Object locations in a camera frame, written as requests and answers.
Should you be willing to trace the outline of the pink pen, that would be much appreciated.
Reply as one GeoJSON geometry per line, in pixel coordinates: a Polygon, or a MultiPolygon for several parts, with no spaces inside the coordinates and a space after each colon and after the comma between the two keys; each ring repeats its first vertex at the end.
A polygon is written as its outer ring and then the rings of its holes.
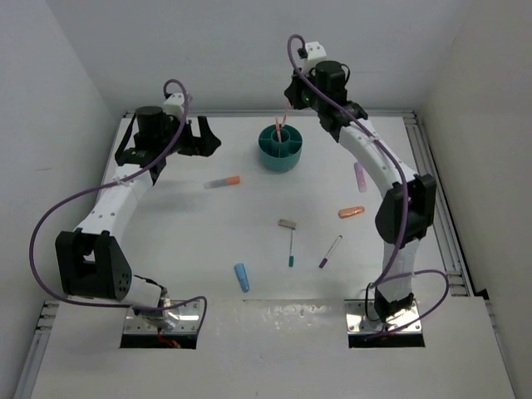
{"type": "Polygon", "coordinates": [[[279,144],[282,143],[282,130],[281,125],[279,124],[278,117],[275,117],[275,131],[277,136],[277,141],[279,144]]]}
{"type": "Polygon", "coordinates": [[[284,103],[284,108],[283,108],[283,117],[281,121],[279,122],[279,132],[283,129],[284,125],[286,124],[289,108],[290,108],[290,102],[286,100],[284,103]]]}

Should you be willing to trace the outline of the orange capped grey marker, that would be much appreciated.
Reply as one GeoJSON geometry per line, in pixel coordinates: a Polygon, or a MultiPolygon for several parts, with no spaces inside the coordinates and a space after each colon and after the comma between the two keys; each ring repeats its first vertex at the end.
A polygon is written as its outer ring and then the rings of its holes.
{"type": "Polygon", "coordinates": [[[207,190],[210,189],[216,189],[221,188],[225,186],[231,186],[231,185],[238,185],[240,183],[240,177],[239,176],[230,176],[228,178],[218,179],[218,180],[211,180],[209,182],[206,182],[204,184],[204,187],[207,190]]]}

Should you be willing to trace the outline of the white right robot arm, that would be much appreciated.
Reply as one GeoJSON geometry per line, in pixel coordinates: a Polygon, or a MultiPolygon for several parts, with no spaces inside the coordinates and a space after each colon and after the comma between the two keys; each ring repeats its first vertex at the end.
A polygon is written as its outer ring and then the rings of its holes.
{"type": "Polygon", "coordinates": [[[294,69],[284,94],[294,109],[316,111],[321,127],[356,158],[382,196],[375,225],[384,259],[372,288],[375,312],[385,322],[413,303],[411,276],[421,239],[433,223],[436,181],[419,175],[384,143],[368,114],[347,99],[346,79],[342,63],[322,61],[308,71],[294,69]]]}

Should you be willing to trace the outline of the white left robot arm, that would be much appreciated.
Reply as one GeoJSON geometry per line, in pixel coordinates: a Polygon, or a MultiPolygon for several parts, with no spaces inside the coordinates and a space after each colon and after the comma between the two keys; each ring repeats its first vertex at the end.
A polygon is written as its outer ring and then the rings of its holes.
{"type": "Polygon", "coordinates": [[[167,290],[135,274],[121,240],[142,197],[159,179],[173,154],[211,156],[221,145],[206,116],[181,121],[158,106],[135,110],[116,149],[113,185],[102,191],[91,212],[72,231],[56,239],[63,292],[69,296],[106,299],[150,315],[169,305],[167,290]]]}

